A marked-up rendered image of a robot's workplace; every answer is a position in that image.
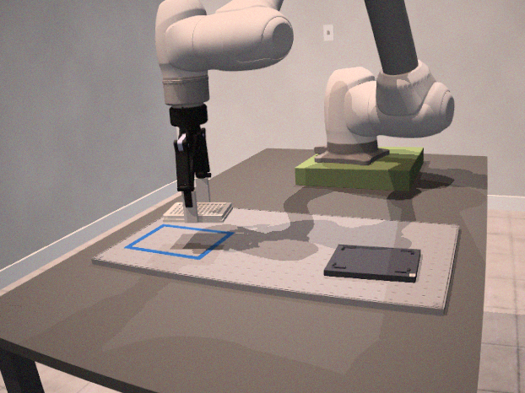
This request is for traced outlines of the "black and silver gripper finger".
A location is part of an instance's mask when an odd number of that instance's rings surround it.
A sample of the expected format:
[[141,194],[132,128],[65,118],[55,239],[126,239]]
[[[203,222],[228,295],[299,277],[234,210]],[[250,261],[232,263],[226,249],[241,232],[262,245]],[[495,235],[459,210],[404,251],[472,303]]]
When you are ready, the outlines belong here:
[[198,202],[210,202],[208,178],[211,177],[206,142],[206,129],[201,128],[199,134],[198,156],[195,157],[195,182]]
[[198,142],[199,136],[194,134],[193,151],[189,152],[186,133],[182,133],[180,139],[178,136],[178,140],[174,140],[177,190],[181,191],[185,223],[198,223],[198,206],[196,191],[194,191],[195,157],[198,155]]

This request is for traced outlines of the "blue tape outline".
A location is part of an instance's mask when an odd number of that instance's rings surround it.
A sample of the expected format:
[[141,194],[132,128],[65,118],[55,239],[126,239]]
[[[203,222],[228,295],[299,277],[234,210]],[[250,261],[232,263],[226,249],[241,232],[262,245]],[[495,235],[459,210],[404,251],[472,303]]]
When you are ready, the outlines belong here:
[[[221,233],[221,234],[227,234],[226,236],[224,236],[222,239],[220,239],[219,241],[217,241],[215,244],[213,244],[212,246],[210,246],[206,251],[204,251],[201,255],[199,256],[189,256],[189,255],[183,255],[183,254],[176,254],[176,253],[171,253],[171,252],[165,252],[165,251],[160,251],[160,250],[150,250],[150,249],[144,249],[144,248],[138,248],[138,247],[133,247],[133,245],[137,244],[139,241],[145,239],[146,237],[150,236],[151,234],[153,234],[154,232],[158,231],[159,229],[162,229],[163,227],[172,227],[172,228],[179,228],[179,229],[191,229],[191,230],[199,230],[199,231],[206,231],[206,232],[214,232],[214,233]],[[142,236],[141,238],[133,241],[131,244],[125,246],[124,248],[127,248],[127,249],[132,249],[132,250],[141,250],[141,251],[147,251],[147,252],[152,252],[152,253],[158,253],[158,254],[163,254],[163,255],[168,255],[168,256],[179,256],[179,257],[185,257],[185,258],[190,258],[190,259],[196,259],[196,260],[200,260],[202,259],[204,256],[206,256],[211,250],[213,250],[214,248],[216,248],[218,245],[220,245],[222,242],[224,242],[225,240],[227,240],[232,234],[234,234],[235,232],[227,232],[227,231],[219,231],[219,230],[212,230],[212,229],[198,229],[198,228],[190,228],[190,227],[183,227],[183,226],[175,226],[175,225],[169,225],[169,224],[162,224],[160,225],[158,228],[150,231],[149,233],[147,233],[146,235]]]

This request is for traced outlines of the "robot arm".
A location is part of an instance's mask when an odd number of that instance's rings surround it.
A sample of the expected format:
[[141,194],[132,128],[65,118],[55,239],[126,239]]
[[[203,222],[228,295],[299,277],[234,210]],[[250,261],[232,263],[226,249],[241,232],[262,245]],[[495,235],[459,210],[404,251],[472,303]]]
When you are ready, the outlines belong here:
[[[199,0],[162,2],[155,45],[165,104],[191,108],[209,101],[208,70],[249,71],[283,60],[294,40],[279,12],[283,1],[233,0],[208,16]],[[363,67],[330,76],[327,144],[314,147],[316,163],[370,165],[390,154],[378,148],[377,136],[429,137],[452,123],[454,98],[418,60],[404,0],[364,1],[382,69],[376,81]]]

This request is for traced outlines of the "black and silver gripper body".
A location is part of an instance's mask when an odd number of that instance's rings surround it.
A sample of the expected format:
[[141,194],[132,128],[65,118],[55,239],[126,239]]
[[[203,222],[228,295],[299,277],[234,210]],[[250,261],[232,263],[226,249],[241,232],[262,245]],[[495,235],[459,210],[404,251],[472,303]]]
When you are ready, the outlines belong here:
[[202,125],[208,121],[208,111],[205,104],[191,108],[170,108],[170,123],[179,127],[179,139],[182,133],[186,133],[189,144],[189,152],[193,151],[193,135],[201,131]]

